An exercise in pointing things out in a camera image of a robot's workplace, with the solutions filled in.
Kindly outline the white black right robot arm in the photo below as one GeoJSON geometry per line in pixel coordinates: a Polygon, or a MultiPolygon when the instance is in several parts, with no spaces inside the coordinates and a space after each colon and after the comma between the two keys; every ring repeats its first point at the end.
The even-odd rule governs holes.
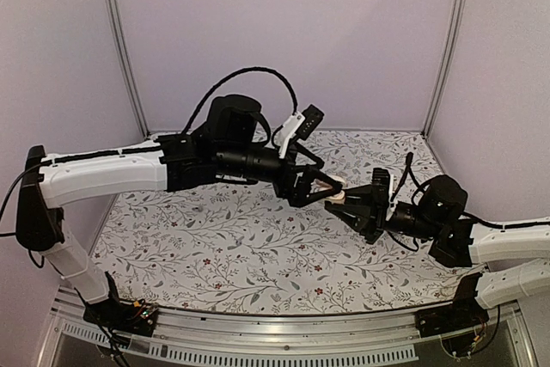
{"type": "Polygon", "coordinates": [[[499,260],[520,265],[462,278],[444,321],[464,328],[478,309],[549,291],[549,220],[490,223],[466,212],[468,194],[440,174],[417,187],[410,202],[397,196],[403,181],[386,170],[374,171],[369,185],[346,188],[325,201],[325,208],[368,243],[382,233],[430,243],[428,254],[447,268],[467,268],[499,260]]]}

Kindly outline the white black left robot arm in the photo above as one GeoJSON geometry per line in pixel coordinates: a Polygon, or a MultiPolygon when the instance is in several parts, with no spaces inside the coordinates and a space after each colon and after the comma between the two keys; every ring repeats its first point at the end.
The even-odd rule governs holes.
{"type": "Polygon", "coordinates": [[[284,122],[275,144],[255,141],[256,128],[266,126],[261,105],[244,95],[225,95],[212,101],[204,124],[193,132],[68,156],[34,146],[21,176],[16,240],[50,262],[109,327],[121,327],[127,308],[118,301],[113,281],[63,227],[64,206],[118,193],[177,192],[237,181],[268,182],[291,206],[310,205],[342,190],[339,181],[324,174],[319,158],[296,163],[303,151],[300,141],[321,119],[317,107],[308,107],[284,122]]]}

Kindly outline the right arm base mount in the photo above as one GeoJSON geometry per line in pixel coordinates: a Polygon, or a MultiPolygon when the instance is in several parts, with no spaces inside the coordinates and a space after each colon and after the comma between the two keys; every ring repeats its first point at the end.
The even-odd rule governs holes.
{"type": "Polygon", "coordinates": [[[485,338],[489,315],[477,303],[449,303],[418,310],[415,327],[422,338],[438,337],[454,359],[470,358],[485,338]]]}

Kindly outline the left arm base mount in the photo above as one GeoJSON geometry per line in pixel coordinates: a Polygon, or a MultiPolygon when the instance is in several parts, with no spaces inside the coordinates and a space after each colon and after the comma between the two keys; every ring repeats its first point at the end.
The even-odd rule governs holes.
{"type": "Polygon", "coordinates": [[[125,303],[119,299],[116,284],[108,272],[107,299],[98,303],[84,303],[83,319],[99,327],[151,337],[154,333],[158,318],[159,306],[156,303],[147,303],[139,299],[132,303],[125,303]]]}

